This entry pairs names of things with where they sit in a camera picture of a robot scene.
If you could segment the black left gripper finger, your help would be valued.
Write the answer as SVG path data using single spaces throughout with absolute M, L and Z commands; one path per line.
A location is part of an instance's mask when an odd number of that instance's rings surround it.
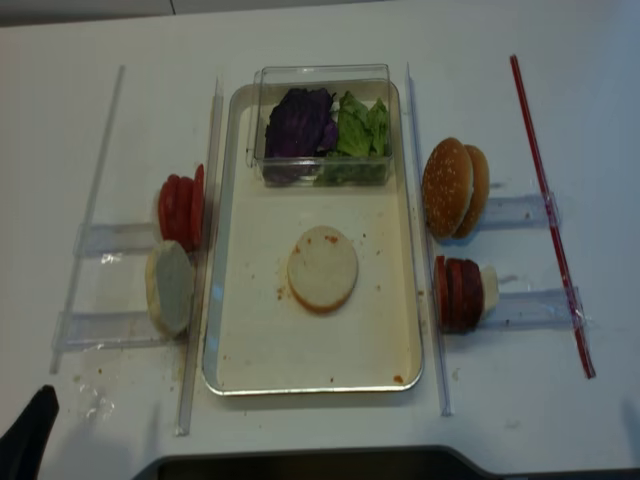
M 52 385 L 42 386 L 1 437 L 1 480 L 38 477 L 58 413 L 55 388 Z

